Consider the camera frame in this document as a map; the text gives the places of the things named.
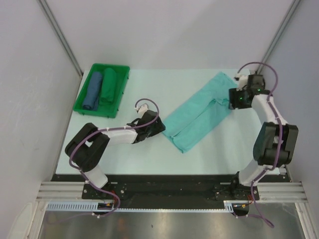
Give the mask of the teal t shirt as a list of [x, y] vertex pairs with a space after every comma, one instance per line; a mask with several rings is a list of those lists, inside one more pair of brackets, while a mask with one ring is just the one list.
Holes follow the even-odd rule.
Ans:
[[219, 72], [163, 121], [165, 137], [186, 153], [218, 126], [231, 112], [229, 89], [236, 83]]

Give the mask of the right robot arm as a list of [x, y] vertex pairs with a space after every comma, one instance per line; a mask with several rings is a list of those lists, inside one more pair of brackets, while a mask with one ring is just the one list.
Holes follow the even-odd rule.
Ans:
[[265, 88], [263, 75], [235, 75], [237, 87], [229, 90], [229, 108], [241, 110], [252, 108], [261, 123], [261, 129], [253, 146], [250, 163], [233, 177], [229, 193], [241, 200], [248, 190], [270, 171], [290, 164], [299, 134], [296, 125], [289, 124], [279, 113], [273, 94]]

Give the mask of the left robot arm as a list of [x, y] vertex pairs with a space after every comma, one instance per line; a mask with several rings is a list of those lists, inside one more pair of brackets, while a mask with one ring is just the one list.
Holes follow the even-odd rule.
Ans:
[[69, 164], [93, 184], [93, 194], [99, 199], [109, 196], [110, 186], [99, 162], [107, 146], [136, 144], [165, 130], [159, 115], [147, 110], [124, 127], [98, 129], [93, 123], [85, 124], [65, 147]]

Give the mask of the green plastic tray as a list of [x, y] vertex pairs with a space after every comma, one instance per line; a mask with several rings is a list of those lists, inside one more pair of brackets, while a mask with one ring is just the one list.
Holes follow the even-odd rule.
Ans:
[[[99, 91], [99, 104], [96, 111], [88, 111], [82, 109], [82, 103], [87, 93], [87, 87], [92, 76], [93, 72], [100, 72], [102, 76], [104, 75], [104, 70], [106, 68], [112, 68], [117, 74], [117, 84], [115, 90], [115, 98], [114, 101], [110, 104], [100, 105], [100, 94], [101, 90]], [[92, 65], [88, 76], [86, 77], [84, 84], [79, 92], [79, 95], [76, 99], [76, 102], [73, 106], [73, 110], [78, 112], [82, 115], [89, 115], [89, 116], [97, 116], [97, 117], [105, 117], [105, 118], [115, 118], [117, 115], [117, 111], [119, 109], [119, 105], [122, 99], [122, 95], [124, 94], [124, 89], [126, 83], [129, 78], [130, 67], [124, 65], [110, 65], [110, 64], [102, 64], [102, 63], [95, 63]]]

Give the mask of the rolled dark green t shirt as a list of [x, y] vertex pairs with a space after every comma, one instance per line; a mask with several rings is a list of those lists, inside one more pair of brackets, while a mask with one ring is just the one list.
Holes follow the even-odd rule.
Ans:
[[112, 68], [106, 68], [103, 74], [100, 105], [110, 104], [114, 101], [117, 84], [117, 74]]

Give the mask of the rolled blue t shirt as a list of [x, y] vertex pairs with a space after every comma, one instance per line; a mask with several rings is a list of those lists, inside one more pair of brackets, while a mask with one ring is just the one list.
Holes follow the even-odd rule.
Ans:
[[99, 91], [101, 89], [103, 76], [100, 72], [93, 72], [90, 78], [87, 93], [82, 103], [82, 109], [96, 111], [99, 104]]

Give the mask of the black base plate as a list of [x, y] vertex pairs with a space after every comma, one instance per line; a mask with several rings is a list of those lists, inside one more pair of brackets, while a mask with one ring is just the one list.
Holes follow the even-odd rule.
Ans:
[[99, 191], [89, 183], [82, 188], [82, 199], [111, 199], [112, 192], [121, 200], [137, 196], [200, 196], [216, 201], [246, 200], [250, 186], [241, 186], [235, 175], [110, 175]]

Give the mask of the aluminium front rail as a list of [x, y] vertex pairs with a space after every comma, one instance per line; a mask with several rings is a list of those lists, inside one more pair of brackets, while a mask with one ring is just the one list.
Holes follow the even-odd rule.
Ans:
[[[52, 201], [81, 200], [84, 182], [43, 182], [37, 199]], [[263, 203], [306, 203], [307, 197], [302, 183], [259, 183], [257, 185], [260, 202]]]

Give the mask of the right aluminium frame post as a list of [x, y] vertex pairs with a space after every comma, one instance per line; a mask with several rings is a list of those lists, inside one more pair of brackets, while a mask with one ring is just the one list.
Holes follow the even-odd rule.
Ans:
[[268, 46], [265, 54], [263, 55], [261, 62], [268, 63], [271, 55], [274, 53], [278, 43], [280, 42], [281, 38], [283, 37], [287, 27], [289, 26], [290, 22], [292, 21], [295, 13], [298, 11], [303, 0], [293, 0], [285, 13], [278, 29], [275, 32], [274, 37], [272, 38], [270, 45]]

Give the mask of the aluminium frame post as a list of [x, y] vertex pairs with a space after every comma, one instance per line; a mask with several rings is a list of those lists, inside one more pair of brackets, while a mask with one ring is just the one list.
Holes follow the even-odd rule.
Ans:
[[290, 22], [292, 21], [295, 13], [298, 11], [303, 0], [293, 0], [285, 13], [278, 29], [275, 32], [274, 37], [272, 38], [270, 45], [268, 46], [265, 54], [263, 55], [261, 62], [268, 63], [271, 55], [274, 53], [278, 43], [280, 42], [281, 38], [283, 37], [287, 27], [289, 26]]
[[50, 24], [54, 34], [56, 35], [57, 39], [59, 40], [65, 54], [67, 55], [68, 59], [70, 60], [70, 62], [72, 63], [75, 71], [77, 72], [77, 74], [82, 77], [83, 76], [83, 71], [53, 13], [53, 11], [51, 10], [48, 2], [46, 0], [37, 0], [37, 3], [39, 4], [44, 16], [46, 17], [48, 23]]

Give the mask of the left aluminium frame post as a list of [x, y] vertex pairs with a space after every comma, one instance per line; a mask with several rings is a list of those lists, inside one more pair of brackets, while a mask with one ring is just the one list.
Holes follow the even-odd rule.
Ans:
[[68, 59], [70, 60], [70, 62], [72, 63], [75, 71], [77, 72], [77, 74], [82, 77], [83, 76], [83, 71], [53, 13], [53, 11], [51, 10], [48, 2], [46, 0], [37, 0], [37, 3], [39, 4], [44, 16], [46, 17], [48, 23], [50, 24], [54, 34], [56, 35], [57, 39], [59, 40], [65, 54], [67, 55]]

